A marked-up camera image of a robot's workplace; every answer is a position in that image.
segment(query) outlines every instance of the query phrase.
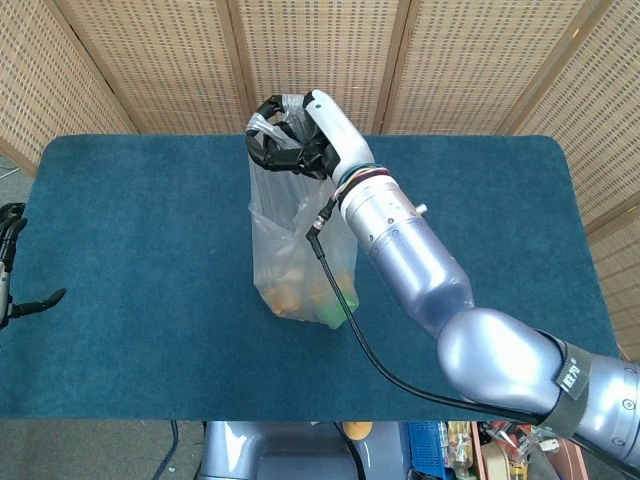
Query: robotic arm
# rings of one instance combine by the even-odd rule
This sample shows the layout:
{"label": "robotic arm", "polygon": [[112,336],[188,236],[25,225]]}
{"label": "robotic arm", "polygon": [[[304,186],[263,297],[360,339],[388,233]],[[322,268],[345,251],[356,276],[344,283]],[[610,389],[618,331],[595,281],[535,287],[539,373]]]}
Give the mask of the robotic arm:
{"label": "robotic arm", "polygon": [[[277,99],[259,112],[277,111]],[[421,209],[384,169],[364,174],[373,154],[336,102],[314,90],[304,105],[317,126],[311,150],[267,152],[249,131],[252,159],[267,169],[331,177],[341,215],[407,315],[435,338],[451,385],[473,402],[537,414],[558,435],[638,469],[638,365],[589,354],[505,313],[476,307],[465,272]],[[280,168],[270,168],[276,164]]]}

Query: silver metal cylinder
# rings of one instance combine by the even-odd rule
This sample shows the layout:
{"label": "silver metal cylinder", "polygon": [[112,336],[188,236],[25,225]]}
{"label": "silver metal cylinder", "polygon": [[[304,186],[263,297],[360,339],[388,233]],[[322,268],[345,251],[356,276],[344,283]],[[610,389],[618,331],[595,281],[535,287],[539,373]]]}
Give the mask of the silver metal cylinder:
{"label": "silver metal cylinder", "polygon": [[404,311],[431,335],[474,306],[467,275],[391,177],[356,185],[340,211]]}

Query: black cable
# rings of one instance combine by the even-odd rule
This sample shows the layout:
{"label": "black cable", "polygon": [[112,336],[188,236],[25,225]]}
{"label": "black cable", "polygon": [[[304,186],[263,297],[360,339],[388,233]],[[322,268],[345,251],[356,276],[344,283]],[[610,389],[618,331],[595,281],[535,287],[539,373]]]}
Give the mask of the black cable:
{"label": "black cable", "polygon": [[375,353],[373,353],[373,350],[371,350],[371,347],[367,343],[367,340],[364,338],[364,335],[362,334],[362,331],[360,330],[360,327],[358,326],[358,323],[356,322],[355,317],[353,316],[353,314],[351,313],[351,310],[349,309],[349,305],[347,304],[347,301],[345,300],[344,295],[342,294],[342,291],[340,290],[340,287],[338,286],[336,279],[333,276],[333,272],[331,272],[331,268],[327,263],[327,259],[324,256],[322,256],[319,258],[319,260],[320,260],[320,263],[322,264],[324,273],[327,276],[329,283],[331,284],[331,288],[333,289],[334,293],[338,297],[338,301],[340,302],[340,305],[344,310],[344,313],[347,316],[347,319],[349,320],[349,324],[351,325],[353,333],[355,333],[358,343],[362,347],[362,350],[367,355],[367,358],[371,361],[373,366],[376,367],[376,370],[378,370],[378,372],[380,372],[382,376],[385,377],[387,380],[389,380],[391,383],[393,383],[397,387],[400,387],[404,391],[409,392],[412,395],[415,395],[416,397],[422,398],[423,400],[428,400],[430,402],[441,403],[443,405],[448,405],[450,407],[464,408],[466,410],[486,413],[488,415],[495,415],[500,418],[511,418],[513,420],[516,420],[522,423],[530,423],[530,424],[537,425],[542,421],[542,418],[540,416],[535,415],[533,413],[517,412],[514,410],[495,407],[493,405],[485,405],[482,403],[471,403],[464,400],[458,400],[455,398],[445,397],[435,393],[427,392],[425,390],[416,388],[415,386],[396,377],[393,373],[387,370],[387,368],[382,364],[382,362],[378,360],[378,357],[376,357]]}
{"label": "black cable", "polygon": [[[344,314],[347,316],[347,319],[349,320],[349,324],[351,325],[351,329],[353,330],[353,333],[356,335],[358,343],[360,344],[360,346],[362,347],[362,350],[364,350],[364,353],[367,355],[367,358],[371,361],[371,363],[376,368],[376,370],[378,370],[378,372],[380,372],[387,380],[389,380],[394,385],[402,388],[403,390],[419,398],[422,398],[430,402],[440,403],[443,405],[448,405],[456,408],[463,408],[466,410],[472,410],[480,413],[486,413],[489,415],[496,415],[502,418],[511,418],[518,422],[532,424],[532,425],[538,425],[540,422],[542,422],[543,416],[535,415],[533,413],[518,412],[514,410],[509,410],[506,408],[495,407],[493,405],[485,405],[481,403],[471,403],[471,402],[466,402],[464,400],[458,400],[455,398],[445,397],[442,395],[437,395],[435,393],[426,392],[424,390],[421,390],[419,388],[416,388],[413,385],[410,385],[404,382],[403,380],[399,379],[398,377],[396,377],[394,374],[392,374],[391,372],[389,372],[389,370],[385,368],[385,366],[380,362],[380,360],[378,360],[376,355],[371,350],[371,347],[367,343],[367,340],[364,338],[364,335],[362,334],[362,331],[360,330],[360,327],[358,326],[358,323],[356,322],[356,319],[353,316],[353,313],[351,312],[351,309],[349,308],[349,305],[347,304],[346,299],[344,298],[342,290],[338,286],[338,283],[336,282],[336,279],[333,276],[333,272],[331,271],[331,268],[327,263],[324,250],[322,248],[322,245],[320,244],[320,240],[318,239],[318,234],[320,233],[320,230],[324,226],[324,223],[331,217],[331,211],[333,210],[333,207],[335,206],[335,204],[336,204],[335,200],[329,199],[329,201],[327,202],[327,205],[321,210],[322,214],[320,215],[320,217],[323,219],[323,222],[317,225],[320,228],[317,228],[316,223],[314,223],[314,225],[307,232],[306,238],[311,244],[311,247],[313,248],[313,251],[316,254],[316,257],[322,264],[322,269],[324,270],[327,280],[329,280],[329,283],[331,284],[331,289],[333,290],[334,294],[338,298],[338,301],[340,302],[340,306],[342,307]],[[626,477],[632,478],[634,480],[640,480],[640,472],[638,472],[633,467],[626,465],[624,462],[620,460],[609,457],[604,452],[602,452],[598,447],[591,444],[587,440],[584,440],[582,438],[571,438],[569,441],[584,448],[586,451],[588,451],[595,457],[599,458],[601,461],[603,461],[610,467],[618,470],[620,473],[622,473]]]}
{"label": "black cable", "polygon": [[160,462],[160,465],[158,465],[158,468],[156,469],[156,473],[154,473],[153,477],[151,477],[152,480],[160,479],[160,475],[162,475],[162,472],[164,472],[165,468],[167,468],[167,465],[171,461],[173,454],[176,453],[176,449],[178,448],[178,422],[176,422],[175,420],[171,420],[170,423],[171,423],[171,434],[173,435],[173,442],[171,443],[171,448],[162,459],[162,462]]}
{"label": "black cable", "polygon": [[351,453],[351,457],[353,458],[353,463],[356,464],[356,471],[358,472],[358,480],[367,480],[367,475],[364,473],[364,465],[362,464],[362,457],[360,456],[360,452],[353,444],[353,440],[351,440],[346,433],[340,428],[337,422],[333,422],[333,426],[336,427],[338,433],[344,440],[344,443],[347,444],[347,448],[349,449],[349,453]]}
{"label": "black cable", "polygon": [[[204,443],[206,445],[207,441],[207,422],[203,421],[202,423],[202,433],[204,434]],[[200,475],[200,471],[202,470],[202,456],[200,456],[200,463],[198,463],[198,468],[196,469],[196,473],[193,474],[193,480],[198,480],[198,476]]]}

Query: floor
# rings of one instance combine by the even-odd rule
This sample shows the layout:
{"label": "floor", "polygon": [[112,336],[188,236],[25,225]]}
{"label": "floor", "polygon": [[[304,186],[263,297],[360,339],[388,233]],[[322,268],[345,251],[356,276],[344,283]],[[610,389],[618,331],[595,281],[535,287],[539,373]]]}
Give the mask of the floor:
{"label": "floor", "polygon": [[[32,179],[0,157],[0,205],[26,201]],[[179,422],[178,449],[162,475],[191,480],[203,445],[200,422]],[[171,446],[168,421],[0,420],[0,480],[149,479]],[[585,453],[590,478],[622,480]]]}

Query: beige woven panel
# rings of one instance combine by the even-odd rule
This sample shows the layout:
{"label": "beige woven panel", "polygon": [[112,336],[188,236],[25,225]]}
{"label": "beige woven panel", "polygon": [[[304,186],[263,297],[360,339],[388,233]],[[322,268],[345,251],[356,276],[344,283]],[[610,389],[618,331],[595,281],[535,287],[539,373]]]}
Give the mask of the beige woven panel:
{"label": "beige woven panel", "polygon": [[618,343],[640,360],[640,217],[593,244],[591,252]]}
{"label": "beige woven panel", "polygon": [[397,3],[239,1],[257,100],[320,88],[371,132]]}
{"label": "beige woven panel", "polygon": [[58,0],[138,128],[240,132],[238,90],[213,0]]}
{"label": "beige woven panel", "polygon": [[423,1],[386,133],[495,133],[582,0]]}
{"label": "beige woven panel", "polygon": [[585,224],[640,191],[638,7],[613,3],[519,129],[560,142]]}
{"label": "beige woven panel", "polygon": [[58,135],[135,131],[43,1],[1,0],[0,8],[0,137],[31,172]]}

